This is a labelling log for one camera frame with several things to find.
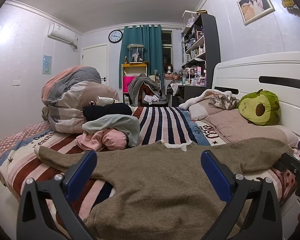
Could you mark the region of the brown knit sweater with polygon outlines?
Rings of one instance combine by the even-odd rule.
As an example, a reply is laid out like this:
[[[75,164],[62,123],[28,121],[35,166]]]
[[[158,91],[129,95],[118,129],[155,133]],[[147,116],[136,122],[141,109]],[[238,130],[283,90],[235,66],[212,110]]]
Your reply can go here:
[[[241,174],[267,170],[283,153],[293,153],[267,138],[183,148],[156,142],[99,152],[91,176],[109,182],[115,194],[92,208],[85,225],[98,239],[202,238],[225,206],[201,166],[205,150]]]

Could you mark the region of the chair with grey clothes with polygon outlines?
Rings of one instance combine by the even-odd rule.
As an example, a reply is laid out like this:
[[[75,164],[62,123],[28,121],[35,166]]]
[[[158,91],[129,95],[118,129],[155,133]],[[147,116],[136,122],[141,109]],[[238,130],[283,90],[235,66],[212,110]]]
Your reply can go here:
[[[145,74],[134,77],[128,86],[129,101],[132,106],[168,106],[168,100],[161,90],[160,83]]]

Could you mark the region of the striped fleece bed blanket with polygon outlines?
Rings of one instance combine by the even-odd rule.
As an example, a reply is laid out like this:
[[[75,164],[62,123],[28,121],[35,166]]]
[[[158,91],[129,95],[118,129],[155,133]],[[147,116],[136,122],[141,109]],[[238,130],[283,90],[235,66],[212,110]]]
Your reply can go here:
[[[140,124],[139,145],[159,140],[169,144],[192,140],[212,146],[228,143],[204,119],[193,121],[188,111],[177,107],[138,107],[134,116]],[[0,182],[19,199],[26,178],[46,180],[58,173],[36,157],[35,147],[45,146],[62,154],[81,153],[83,150],[77,146],[76,138],[76,134],[53,131],[43,121],[0,140]]]

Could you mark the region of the green avocado plush toy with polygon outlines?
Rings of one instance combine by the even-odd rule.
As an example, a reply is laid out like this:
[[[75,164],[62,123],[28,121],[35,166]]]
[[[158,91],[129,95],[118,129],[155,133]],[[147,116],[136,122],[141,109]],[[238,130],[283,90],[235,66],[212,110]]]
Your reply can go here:
[[[259,126],[278,125],[280,123],[279,98],[268,90],[259,90],[247,94],[239,100],[238,111],[249,123]]]

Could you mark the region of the pink garment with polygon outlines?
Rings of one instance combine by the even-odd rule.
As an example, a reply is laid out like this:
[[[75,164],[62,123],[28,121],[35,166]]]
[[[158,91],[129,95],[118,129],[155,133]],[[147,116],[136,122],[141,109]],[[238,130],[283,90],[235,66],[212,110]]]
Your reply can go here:
[[[101,151],[104,148],[108,150],[124,150],[127,146],[127,137],[123,132],[116,129],[103,129],[94,134],[84,131],[82,135],[76,138],[76,144],[83,150]]]

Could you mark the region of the black garment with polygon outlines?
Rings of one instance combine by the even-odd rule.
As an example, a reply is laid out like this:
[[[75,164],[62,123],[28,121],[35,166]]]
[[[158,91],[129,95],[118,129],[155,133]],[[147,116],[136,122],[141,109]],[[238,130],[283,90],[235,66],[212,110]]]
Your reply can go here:
[[[83,116],[87,121],[97,120],[105,115],[132,115],[132,109],[125,103],[113,103],[105,106],[88,105],[83,107]]]

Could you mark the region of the grey-green garment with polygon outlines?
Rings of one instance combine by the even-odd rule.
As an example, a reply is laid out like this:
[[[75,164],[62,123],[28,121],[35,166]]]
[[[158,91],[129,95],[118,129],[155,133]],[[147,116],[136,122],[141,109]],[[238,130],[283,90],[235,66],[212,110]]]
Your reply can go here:
[[[131,115],[109,114],[97,120],[88,121],[82,125],[82,129],[89,134],[103,129],[116,129],[128,137],[128,145],[138,145],[140,136],[140,124],[138,118]]]

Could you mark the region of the folded pink grey duvet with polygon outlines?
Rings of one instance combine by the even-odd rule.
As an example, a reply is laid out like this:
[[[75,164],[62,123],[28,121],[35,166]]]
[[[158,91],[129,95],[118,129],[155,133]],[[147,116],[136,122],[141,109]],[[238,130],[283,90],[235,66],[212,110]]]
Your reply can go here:
[[[80,134],[87,122],[83,107],[98,96],[119,100],[117,91],[103,85],[94,67],[75,66],[52,77],[42,88],[42,118],[60,133]]]

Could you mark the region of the black desk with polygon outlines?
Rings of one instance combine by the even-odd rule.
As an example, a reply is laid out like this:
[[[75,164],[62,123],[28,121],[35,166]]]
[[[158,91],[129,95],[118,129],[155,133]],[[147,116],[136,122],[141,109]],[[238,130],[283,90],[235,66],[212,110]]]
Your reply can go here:
[[[204,86],[183,85],[170,83],[166,88],[166,97],[169,107],[178,107],[190,98],[200,96],[205,90]]]

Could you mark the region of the black bookshelf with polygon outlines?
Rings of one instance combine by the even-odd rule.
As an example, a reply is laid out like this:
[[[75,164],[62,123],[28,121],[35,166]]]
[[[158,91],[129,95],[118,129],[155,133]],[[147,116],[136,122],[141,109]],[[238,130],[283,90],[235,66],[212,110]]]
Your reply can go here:
[[[204,86],[211,88],[215,66],[221,62],[215,17],[207,13],[195,15],[194,12],[190,12],[182,37],[182,66],[200,67],[201,75],[205,77]]]

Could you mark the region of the mannequin head with wig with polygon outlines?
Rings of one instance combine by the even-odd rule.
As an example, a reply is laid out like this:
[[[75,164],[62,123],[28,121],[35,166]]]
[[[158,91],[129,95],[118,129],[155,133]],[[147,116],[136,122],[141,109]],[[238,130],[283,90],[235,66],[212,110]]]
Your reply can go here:
[[[165,74],[171,74],[173,71],[173,66],[171,63],[165,63],[164,64],[164,73]]]

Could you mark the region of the white air conditioner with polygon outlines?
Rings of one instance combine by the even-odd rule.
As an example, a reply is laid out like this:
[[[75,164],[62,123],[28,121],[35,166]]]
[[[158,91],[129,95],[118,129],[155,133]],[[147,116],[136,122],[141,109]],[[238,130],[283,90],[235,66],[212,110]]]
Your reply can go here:
[[[74,49],[78,48],[75,32],[58,23],[50,25],[47,36],[51,39],[69,44]]]

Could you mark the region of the white wall switch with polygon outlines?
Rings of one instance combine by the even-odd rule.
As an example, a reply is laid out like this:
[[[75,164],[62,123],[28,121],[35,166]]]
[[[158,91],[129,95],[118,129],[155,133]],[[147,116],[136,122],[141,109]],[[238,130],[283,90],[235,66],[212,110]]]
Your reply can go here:
[[[20,85],[20,81],[19,80],[13,80],[12,81],[12,86],[19,86]]]

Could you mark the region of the framed wall photo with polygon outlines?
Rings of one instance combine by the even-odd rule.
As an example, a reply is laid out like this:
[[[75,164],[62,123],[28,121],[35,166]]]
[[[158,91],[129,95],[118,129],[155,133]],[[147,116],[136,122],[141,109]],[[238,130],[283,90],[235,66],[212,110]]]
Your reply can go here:
[[[237,5],[245,26],[275,11],[270,0],[238,0]]]

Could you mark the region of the round black wall clock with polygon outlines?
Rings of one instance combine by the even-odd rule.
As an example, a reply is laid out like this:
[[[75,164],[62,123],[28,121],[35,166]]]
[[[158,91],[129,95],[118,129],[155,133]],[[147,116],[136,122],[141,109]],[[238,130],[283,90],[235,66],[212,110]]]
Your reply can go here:
[[[120,29],[113,30],[108,35],[110,43],[119,43],[123,38],[123,32]]]

